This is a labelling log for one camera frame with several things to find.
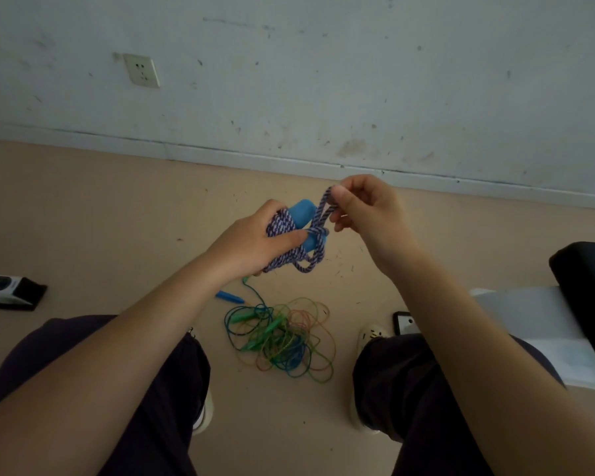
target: pant leg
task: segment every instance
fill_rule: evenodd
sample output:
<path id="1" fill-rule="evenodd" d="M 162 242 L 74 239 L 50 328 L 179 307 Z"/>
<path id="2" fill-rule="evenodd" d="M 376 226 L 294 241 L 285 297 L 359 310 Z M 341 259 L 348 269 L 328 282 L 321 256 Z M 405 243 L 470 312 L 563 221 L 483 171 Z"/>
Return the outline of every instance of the pant leg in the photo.
<path id="1" fill-rule="evenodd" d="M 562 384 L 540 351 L 516 341 Z M 362 422 L 405 441 L 394 475 L 492 475 L 422 335 L 368 343 L 357 359 L 353 384 Z"/>
<path id="2" fill-rule="evenodd" d="M 51 319 L 26 336 L 0 366 L 0 401 L 114 317 Z M 209 375 L 200 344 L 185 334 L 152 381 L 100 474 L 195 475 L 188 448 Z"/>

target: wall socket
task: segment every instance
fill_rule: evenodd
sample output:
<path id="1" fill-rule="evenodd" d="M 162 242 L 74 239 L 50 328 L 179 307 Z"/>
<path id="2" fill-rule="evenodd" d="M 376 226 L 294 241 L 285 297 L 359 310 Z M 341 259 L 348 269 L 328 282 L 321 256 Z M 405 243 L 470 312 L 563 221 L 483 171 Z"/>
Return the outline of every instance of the wall socket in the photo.
<path id="1" fill-rule="evenodd" d="M 132 83 L 141 87 L 159 88 L 157 69 L 149 56 L 124 53 L 124 62 Z"/>

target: person's right arm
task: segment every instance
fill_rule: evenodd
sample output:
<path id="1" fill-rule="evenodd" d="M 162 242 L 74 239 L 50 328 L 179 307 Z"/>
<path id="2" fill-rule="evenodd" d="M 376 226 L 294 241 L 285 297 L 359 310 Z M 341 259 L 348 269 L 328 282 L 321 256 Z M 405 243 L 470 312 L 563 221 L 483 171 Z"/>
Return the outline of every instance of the person's right arm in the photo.
<path id="1" fill-rule="evenodd" d="M 370 175 L 332 190 L 335 230 L 351 228 L 396 285 L 496 475 L 595 475 L 595 421 L 421 248 L 397 194 Z"/>

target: smartphone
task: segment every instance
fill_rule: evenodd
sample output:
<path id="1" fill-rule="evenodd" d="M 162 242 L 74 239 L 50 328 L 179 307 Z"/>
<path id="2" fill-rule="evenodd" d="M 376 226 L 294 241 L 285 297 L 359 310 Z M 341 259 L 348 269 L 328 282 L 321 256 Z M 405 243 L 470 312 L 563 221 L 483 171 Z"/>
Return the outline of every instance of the smartphone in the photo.
<path id="1" fill-rule="evenodd" d="M 395 334 L 401 336 L 403 334 L 418 334 L 419 328 L 414 322 L 414 318 L 409 312 L 398 310 L 392 315 L 392 325 L 395 326 Z"/>

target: shoe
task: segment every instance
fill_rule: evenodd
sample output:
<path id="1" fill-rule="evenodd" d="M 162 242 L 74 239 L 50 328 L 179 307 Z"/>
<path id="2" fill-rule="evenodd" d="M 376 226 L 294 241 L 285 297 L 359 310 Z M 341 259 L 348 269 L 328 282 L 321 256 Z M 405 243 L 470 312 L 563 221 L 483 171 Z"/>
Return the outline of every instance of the shoe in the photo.
<path id="1" fill-rule="evenodd" d="M 198 338 L 198 330 L 194 326 L 190 327 L 187 330 L 187 333 L 200 342 L 200 339 Z M 191 427 L 191 435 L 196 436 L 197 434 L 205 431 L 210 422 L 212 422 L 212 417 L 214 417 L 214 399 L 212 398 L 211 389 L 207 388 L 205 403 L 203 404 L 203 408 L 200 410 L 200 416 L 198 416 L 198 419 Z"/>
<path id="2" fill-rule="evenodd" d="M 359 354 L 362 353 L 366 347 L 366 344 L 372 341 L 375 337 L 390 337 L 390 333 L 377 324 L 368 324 L 367 326 L 364 326 L 361 331 L 359 331 L 359 336 L 357 337 L 357 357 L 359 357 Z M 379 433 L 379 431 L 370 429 L 368 426 L 363 424 L 362 420 L 359 418 L 357 406 L 355 405 L 355 390 L 353 390 L 352 394 L 350 395 L 350 422 L 353 424 L 355 429 L 357 429 L 357 431 L 364 434 Z"/>

